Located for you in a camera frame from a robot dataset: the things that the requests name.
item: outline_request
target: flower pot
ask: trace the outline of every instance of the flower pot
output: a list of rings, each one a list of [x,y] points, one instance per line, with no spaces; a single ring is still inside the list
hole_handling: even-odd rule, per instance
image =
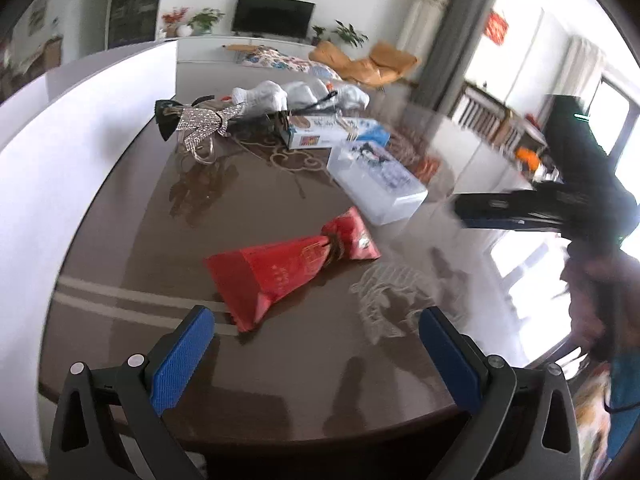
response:
[[[196,36],[205,36],[207,34],[213,34],[213,25],[211,25],[209,28],[205,28],[205,27],[201,27],[197,24],[193,24],[193,33]]]
[[[176,28],[177,28],[177,25],[175,25],[175,23],[167,24],[167,26],[164,28],[164,30],[166,31],[166,36],[168,38],[175,38],[175,29]]]
[[[186,38],[187,36],[193,34],[193,28],[191,27],[191,25],[181,25],[176,29],[175,32],[179,38]]]

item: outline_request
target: cardboard box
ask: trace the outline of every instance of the cardboard box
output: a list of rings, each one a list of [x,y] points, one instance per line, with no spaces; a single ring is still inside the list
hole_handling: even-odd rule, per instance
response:
[[[336,115],[276,118],[276,129],[290,150],[332,148],[345,140],[372,140],[386,146],[390,137],[375,119]]]

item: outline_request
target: framed picture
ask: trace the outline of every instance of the framed picture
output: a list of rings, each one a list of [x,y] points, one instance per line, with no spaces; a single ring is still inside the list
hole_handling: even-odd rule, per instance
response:
[[[42,30],[44,27],[44,18],[47,14],[47,4],[49,0],[35,0],[31,7],[31,13],[29,15],[29,36]]]

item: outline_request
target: white cabinet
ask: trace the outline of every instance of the white cabinet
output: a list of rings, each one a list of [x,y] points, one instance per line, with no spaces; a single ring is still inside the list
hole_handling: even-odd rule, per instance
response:
[[[251,44],[275,48],[285,56],[308,59],[314,49],[311,45],[267,38],[247,38],[244,36],[189,36],[178,38],[178,62],[236,62],[240,53],[227,50],[225,45]]]

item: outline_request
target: red chinese decoration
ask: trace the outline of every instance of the red chinese decoration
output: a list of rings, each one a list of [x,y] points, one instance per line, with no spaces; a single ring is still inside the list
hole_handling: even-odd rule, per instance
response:
[[[504,37],[509,30],[509,23],[495,10],[491,11],[489,18],[486,20],[486,28],[484,35],[493,41],[496,45],[504,43]]]
[[[214,254],[205,263],[238,330],[247,332],[273,303],[309,282],[331,262],[379,257],[352,207],[325,224],[319,236]]]

